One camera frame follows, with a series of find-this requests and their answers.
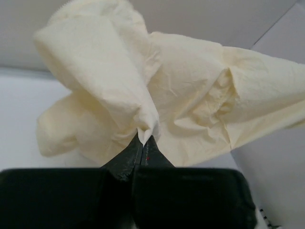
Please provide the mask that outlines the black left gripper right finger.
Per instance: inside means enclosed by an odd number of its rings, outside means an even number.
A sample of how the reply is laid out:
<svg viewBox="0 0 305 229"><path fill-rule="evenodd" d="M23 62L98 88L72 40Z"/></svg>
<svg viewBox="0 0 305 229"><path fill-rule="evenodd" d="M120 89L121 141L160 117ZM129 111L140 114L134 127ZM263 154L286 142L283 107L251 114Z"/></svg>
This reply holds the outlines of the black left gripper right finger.
<svg viewBox="0 0 305 229"><path fill-rule="evenodd" d="M134 167L132 216L139 229L253 229L258 223L241 172L174 167L153 137Z"/></svg>

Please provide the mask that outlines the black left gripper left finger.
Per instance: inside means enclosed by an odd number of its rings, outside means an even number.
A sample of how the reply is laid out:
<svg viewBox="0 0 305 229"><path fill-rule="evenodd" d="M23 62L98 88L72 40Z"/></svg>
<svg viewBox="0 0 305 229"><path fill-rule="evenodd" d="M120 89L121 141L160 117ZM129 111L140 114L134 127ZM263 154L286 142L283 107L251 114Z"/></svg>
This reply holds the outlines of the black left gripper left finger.
<svg viewBox="0 0 305 229"><path fill-rule="evenodd" d="M142 144L102 167L15 168L0 174L3 229L133 229L129 180Z"/></svg>

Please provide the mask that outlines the cream yellow jacket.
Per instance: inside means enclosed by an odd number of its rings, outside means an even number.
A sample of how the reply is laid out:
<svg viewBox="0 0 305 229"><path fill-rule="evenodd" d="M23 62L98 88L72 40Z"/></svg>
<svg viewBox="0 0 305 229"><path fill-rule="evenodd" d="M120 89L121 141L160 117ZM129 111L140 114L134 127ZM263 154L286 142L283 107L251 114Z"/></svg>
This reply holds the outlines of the cream yellow jacket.
<svg viewBox="0 0 305 229"><path fill-rule="evenodd" d="M305 123L303 64L149 33L126 0L73 0L34 35L71 94L37 121L42 155L79 148L104 165L138 135L190 166Z"/></svg>

